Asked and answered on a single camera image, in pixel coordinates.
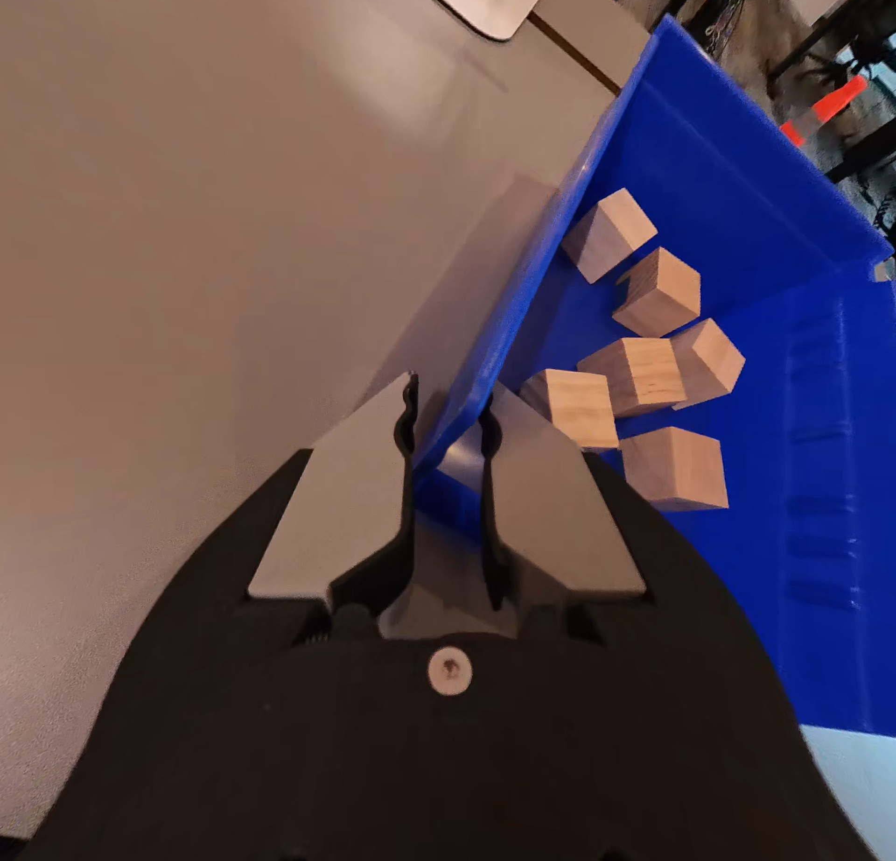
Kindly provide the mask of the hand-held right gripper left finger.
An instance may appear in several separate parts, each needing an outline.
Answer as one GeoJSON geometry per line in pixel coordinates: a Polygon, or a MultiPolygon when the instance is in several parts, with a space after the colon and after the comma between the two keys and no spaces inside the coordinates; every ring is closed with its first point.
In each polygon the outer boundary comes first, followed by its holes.
{"type": "Polygon", "coordinates": [[[419,376],[399,374],[311,449],[249,585],[257,600],[382,614],[413,574],[419,376]]]}

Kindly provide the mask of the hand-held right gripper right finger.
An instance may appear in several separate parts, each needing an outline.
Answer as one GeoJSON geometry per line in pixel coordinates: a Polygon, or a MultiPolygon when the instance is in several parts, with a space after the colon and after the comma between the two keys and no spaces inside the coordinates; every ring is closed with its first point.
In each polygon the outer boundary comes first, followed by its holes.
{"type": "Polygon", "coordinates": [[[500,383],[479,423],[482,565],[492,607],[643,596],[644,577],[578,445],[500,383]]]}

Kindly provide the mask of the pile of wooden cubes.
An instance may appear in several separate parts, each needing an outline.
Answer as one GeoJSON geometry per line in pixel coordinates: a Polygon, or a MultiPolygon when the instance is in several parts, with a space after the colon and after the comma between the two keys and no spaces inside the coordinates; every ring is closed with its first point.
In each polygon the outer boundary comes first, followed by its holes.
{"type": "Polygon", "coordinates": [[[666,511],[728,508],[719,440],[666,426],[619,438],[616,420],[729,395],[745,357],[701,310],[700,274],[657,247],[614,284],[612,320],[631,332],[576,363],[544,369],[520,396],[582,450],[622,455],[627,483],[666,511]]]}

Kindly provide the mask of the blue plastic bin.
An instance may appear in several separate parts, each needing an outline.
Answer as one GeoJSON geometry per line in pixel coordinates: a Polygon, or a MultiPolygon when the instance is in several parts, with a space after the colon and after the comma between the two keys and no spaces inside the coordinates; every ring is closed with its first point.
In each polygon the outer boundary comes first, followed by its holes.
{"type": "Polygon", "coordinates": [[[437,466],[496,381],[517,389],[623,334],[621,291],[558,250],[625,188],[701,274],[745,356],[732,393],[659,411],[721,441],[730,507],[672,515],[722,575],[802,724],[894,736],[894,283],[889,243],[670,17],[550,200],[414,465],[420,511],[479,539],[479,497],[437,466]]]}

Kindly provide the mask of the orange traffic cone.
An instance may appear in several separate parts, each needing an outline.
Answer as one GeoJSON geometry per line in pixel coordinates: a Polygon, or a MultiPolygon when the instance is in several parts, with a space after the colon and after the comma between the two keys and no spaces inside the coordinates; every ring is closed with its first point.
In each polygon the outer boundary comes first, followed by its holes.
{"type": "Polygon", "coordinates": [[[827,93],[811,107],[780,126],[780,132],[797,148],[819,132],[821,127],[842,112],[868,87],[868,79],[861,73],[844,86],[827,93]]]}

